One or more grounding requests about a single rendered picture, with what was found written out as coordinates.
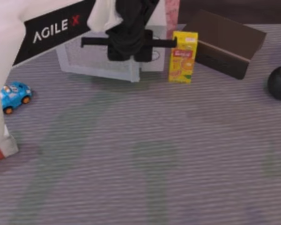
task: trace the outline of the pink object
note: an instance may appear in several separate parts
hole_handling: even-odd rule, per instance
[[[167,11],[167,38],[172,39],[173,31],[176,30],[179,16],[180,0],[165,0]]]

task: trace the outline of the red letter x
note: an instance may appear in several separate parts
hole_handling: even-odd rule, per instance
[[[79,25],[79,15],[74,15],[74,16],[72,16],[72,26],[74,27],[74,26],[76,26],[76,25]]]

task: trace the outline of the black ball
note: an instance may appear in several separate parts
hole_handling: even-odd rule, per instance
[[[267,80],[268,92],[277,100],[281,100],[281,67],[276,68]]]

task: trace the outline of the yellow box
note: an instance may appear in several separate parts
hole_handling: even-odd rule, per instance
[[[198,33],[175,31],[177,47],[171,50],[169,82],[191,83],[195,63]]]

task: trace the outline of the dark brown box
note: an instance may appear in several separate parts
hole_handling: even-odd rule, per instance
[[[199,33],[196,62],[243,79],[266,33],[201,10],[183,31]]]

